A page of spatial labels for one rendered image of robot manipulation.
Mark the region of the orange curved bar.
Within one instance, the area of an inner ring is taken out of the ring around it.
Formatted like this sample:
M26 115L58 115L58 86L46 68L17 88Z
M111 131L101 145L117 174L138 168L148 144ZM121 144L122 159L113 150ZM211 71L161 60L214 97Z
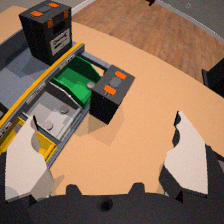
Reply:
M66 57L68 57L74 50L76 50L82 42L78 42L69 51L67 51L61 58L59 58L49 69L47 69L29 88L28 90L17 100L17 102L10 108L5 116L0 120L0 129L13 112L19 107L19 105L27 98L27 96L49 75Z

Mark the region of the green bin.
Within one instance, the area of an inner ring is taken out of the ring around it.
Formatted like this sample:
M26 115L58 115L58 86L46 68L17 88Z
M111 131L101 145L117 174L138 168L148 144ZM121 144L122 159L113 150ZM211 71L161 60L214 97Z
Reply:
M91 91L87 88L87 84L88 82L93 82L96 85L100 78L101 76L90 62L75 56L75 58L66 64L50 82L66 91L83 109L85 109L90 103L91 97Z

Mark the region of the yellow open bin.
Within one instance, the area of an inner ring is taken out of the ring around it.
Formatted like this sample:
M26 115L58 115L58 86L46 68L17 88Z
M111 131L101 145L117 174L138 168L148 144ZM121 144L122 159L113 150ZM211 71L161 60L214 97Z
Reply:
M10 145L10 143L12 142L12 140L14 139L15 135L17 135L13 128L16 125L18 125L18 123L20 123L20 125L23 126L24 123L22 123L22 122L25 123L25 121L22 120L18 116L17 119L15 120L15 122L13 122L13 124L9 127L9 129L6 131L6 133L0 139L0 154L1 154L1 152L5 152L6 151L6 149L8 148L8 146ZM53 155L53 153L55 152L55 150L57 149L58 146L55 143L53 143L51 140L49 140L48 138L46 138L44 135L42 135L40 132L37 132L36 135L37 135L38 140L39 140L40 145L41 145L40 150L39 150L39 153L44 156L45 161L47 163L49 161L49 159L51 158L51 156Z

